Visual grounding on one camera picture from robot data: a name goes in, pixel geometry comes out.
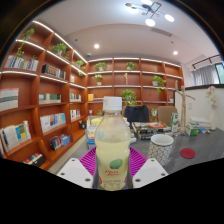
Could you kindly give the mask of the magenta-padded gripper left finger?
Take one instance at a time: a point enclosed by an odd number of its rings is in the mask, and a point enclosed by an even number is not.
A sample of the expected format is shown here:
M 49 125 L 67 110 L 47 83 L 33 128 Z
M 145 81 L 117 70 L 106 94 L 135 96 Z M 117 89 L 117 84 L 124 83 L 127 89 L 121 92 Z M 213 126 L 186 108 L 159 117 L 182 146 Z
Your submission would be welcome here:
M 58 176 L 84 188 L 92 188 L 96 173 L 96 148 L 90 149 L 80 158 L 70 158 Z

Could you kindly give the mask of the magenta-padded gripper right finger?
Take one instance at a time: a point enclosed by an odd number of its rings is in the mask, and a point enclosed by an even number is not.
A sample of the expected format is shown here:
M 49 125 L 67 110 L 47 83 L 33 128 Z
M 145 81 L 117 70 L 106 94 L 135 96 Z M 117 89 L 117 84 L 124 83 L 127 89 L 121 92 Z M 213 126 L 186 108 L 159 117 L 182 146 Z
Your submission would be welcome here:
M 147 159 L 133 147 L 130 148 L 129 173 L 133 188 L 146 186 L 168 175 L 155 158 Z

